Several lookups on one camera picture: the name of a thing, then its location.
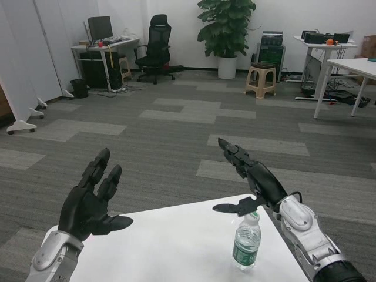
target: computer monitor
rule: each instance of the computer monitor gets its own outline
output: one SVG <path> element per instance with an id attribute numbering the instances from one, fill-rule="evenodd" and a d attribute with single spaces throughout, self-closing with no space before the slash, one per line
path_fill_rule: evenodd
<path id="1" fill-rule="evenodd" d="M 88 19 L 93 43 L 112 36 L 110 16 L 94 16 Z"/>

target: plastic stool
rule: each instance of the plastic stool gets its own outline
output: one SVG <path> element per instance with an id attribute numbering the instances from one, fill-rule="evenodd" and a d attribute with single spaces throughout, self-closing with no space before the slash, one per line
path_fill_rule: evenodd
<path id="1" fill-rule="evenodd" d="M 251 81 L 251 75 L 253 72 L 257 72 L 259 74 L 258 80 Z M 273 73 L 273 83 L 266 82 L 266 76 L 270 72 Z M 273 92 L 273 94 L 276 95 L 276 77 L 277 74 L 275 65 L 270 63 L 252 63 L 252 66 L 248 72 L 246 90 L 244 91 L 244 94 L 246 94 L 248 91 L 255 91 L 257 99 L 264 99 L 266 92 Z"/>
<path id="2" fill-rule="evenodd" d="M 126 72 L 123 72 L 122 63 L 125 63 L 125 68 L 127 69 Z M 119 65 L 120 65 L 120 72 L 122 73 L 122 82 L 124 82 L 124 78 L 132 78 L 132 73 L 130 72 L 129 62 L 127 57 L 119 58 Z"/>

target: white desk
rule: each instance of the white desk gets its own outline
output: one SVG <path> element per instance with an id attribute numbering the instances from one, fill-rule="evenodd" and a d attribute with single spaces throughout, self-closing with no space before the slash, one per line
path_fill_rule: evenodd
<path id="1" fill-rule="evenodd" d="M 237 204 L 248 196 L 127 214 L 134 220 L 127 229 L 90 236 L 84 242 L 70 281 L 308 282 L 262 207 L 258 208 L 261 245 L 256 266 L 248 274 L 230 267 L 235 231 L 242 219 L 212 208 Z"/>
<path id="2" fill-rule="evenodd" d="M 325 69 L 327 67 L 327 61 L 330 59 L 330 56 L 331 56 L 331 53 L 333 50 L 339 50 L 339 49 L 347 49 L 347 48 L 356 48 L 357 45 L 354 45 L 354 44 L 351 44 L 351 43 L 346 43 L 346 44 L 340 44 L 340 45 L 326 45 L 326 44 L 309 44 L 309 43 L 305 43 L 301 36 L 294 36 L 294 38 L 298 41 L 300 41 L 302 44 L 304 44 L 306 47 L 308 47 L 308 50 L 307 50 L 307 55 L 305 57 L 305 63 L 304 63 L 304 69 L 303 69 L 303 76 L 304 76 L 304 72 L 305 72 L 305 69 L 309 63 L 309 60 L 310 60 L 310 56 L 312 55 L 312 50 L 314 48 L 316 49 L 320 49 L 320 50 L 323 50 L 324 51 L 324 58 L 323 58 L 323 63 L 321 64 L 321 72 L 320 72 L 320 75 L 318 77 L 318 82 L 317 82 L 317 86 L 318 85 L 321 85 L 323 80 L 324 80 L 324 76 L 325 76 Z M 307 98 L 307 97 L 295 97 L 296 100 L 309 100 L 309 101 L 317 101 L 318 100 L 318 97 L 320 96 L 320 89 L 319 87 L 316 87 L 315 89 L 315 94 L 313 97 L 311 98 Z"/>
<path id="3" fill-rule="evenodd" d="M 360 90 L 358 93 L 358 98 L 355 101 L 355 105 L 353 107 L 353 110 L 351 112 L 351 116 L 355 116 L 355 113 L 358 109 L 360 99 L 362 97 L 362 92 L 364 87 L 367 84 L 368 79 L 376 79 L 376 62 L 370 62 L 367 58 L 365 59 L 342 59 L 342 60 L 328 60 L 328 64 L 326 69 L 322 69 L 321 72 L 325 72 L 323 84 L 320 87 L 320 95 L 317 102 L 317 107 L 315 111 L 314 118 L 318 118 L 318 113 L 320 112 L 320 105 L 323 101 L 323 97 L 326 90 L 326 85 L 328 83 L 331 71 L 333 67 L 338 67 L 341 69 L 346 69 L 350 72 L 357 73 L 361 76 L 364 76 L 364 80 L 362 85 L 360 86 Z"/>
<path id="4" fill-rule="evenodd" d="M 123 40 L 121 42 L 116 42 L 114 44 L 110 44 L 110 48 L 111 48 L 111 51 L 115 51 L 116 48 L 124 47 L 126 45 L 130 45 L 132 43 L 139 42 L 139 41 L 140 41 L 140 38 Z M 77 66 L 78 72 L 79 72 L 79 74 L 82 78 L 83 75 L 82 75 L 82 72 L 81 72 L 80 67 L 79 67 L 79 61 L 91 61 L 91 59 L 81 59 L 80 56 L 79 56 L 79 52 L 86 51 L 86 46 L 78 45 L 78 46 L 71 47 L 71 49 L 72 49 L 73 55 L 74 55 L 75 60 L 76 60 L 76 66 Z M 101 59 L 93 59 L 93 61 L 102 61 L 103 62 L 103 65 L 105 67 L 105 74 L 106 74 L 108 90 L 111 91 L 110 78 L 109 78 L 109 74 L 108 74 L 107 61 L 106 61 L 106 56 L 105 56 L 105 52 L 109 52 L 110 49 L 108 48 L 108 46 L 103 46 L 103 47 L 93 46 L 93 47 L 90 47 L 90 51 L 99 51 L 100 52 Z"/>

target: silver robotic arm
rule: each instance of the silver robotic arm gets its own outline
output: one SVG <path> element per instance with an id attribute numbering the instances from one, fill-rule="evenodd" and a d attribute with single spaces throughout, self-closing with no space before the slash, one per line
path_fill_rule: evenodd
<path id="1" fill-rule="evenodd" d="M 294 244 L 297 258 L 312 281 L 327 266 L 347 261 L 340 249 L 321 231 L 315 213 L 294 196 L 282 200 L 276 217 L 279 216 L 283 234 Z"/>
<path id="2" fill-rule="evenodd" d="M 82 242 L 72 235 L 62 231 L 50 233 L 34 255 L 26 282 L 69 281 L 82 249 Z"/>
<path id="3" fill-rule="evenodd" d="M 115 195 L 122 174 L 120 166 L 112 169 L 94 194 L 109 158 L 110 151 L 102 150 L 70 191 L 61 210 L 58 231 L 51 232 L 34 255 L 26 282 L 68 282 L 83 249 L 82 242 L 90 234 L 107 235 L 133 223 L 129 217 L 107 215 L 108 201 Z"/>
<path id="4" fill-rule="evenodd" d="M 266 205 L 281 221 L 282 232 L 294 244 L 297 258 L 313 282 L 365 282 L 365 278 L 345 258 L 340 249 L 320 229 L 317 215 L 293 195 L 288 195 L 276 177 L 249 154 L 223 139 L 219 146 L 226 159 L 242 178 L 247 178 L 256 200 L 251 197 L 238 205 L 219 204 L 213 209 L 223 213 L 244 216 Z"/>

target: black office chair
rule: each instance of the black office chair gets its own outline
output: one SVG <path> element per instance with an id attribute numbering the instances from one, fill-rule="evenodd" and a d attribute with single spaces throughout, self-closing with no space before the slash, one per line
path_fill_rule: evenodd
<path id="1" fill-rule="evenodd" d="M 149 75 L 154 75 L 154 84 L 157 84 L 157 75 L 171 76 L 171 79 L 175 80 L 172 74 L 163 69 L 163 66 L 170 62 L 170 34 L 171 26 L 167 22 L 167 15 L 155 15 L 150 21 L 149 42 L 135 49 L 135 64 L 145 72 L 137 78 L 138 82 L 142 77 Z M 137 57 L 137 50 L 140 47 L 147 47 L 146 57 Z"/>

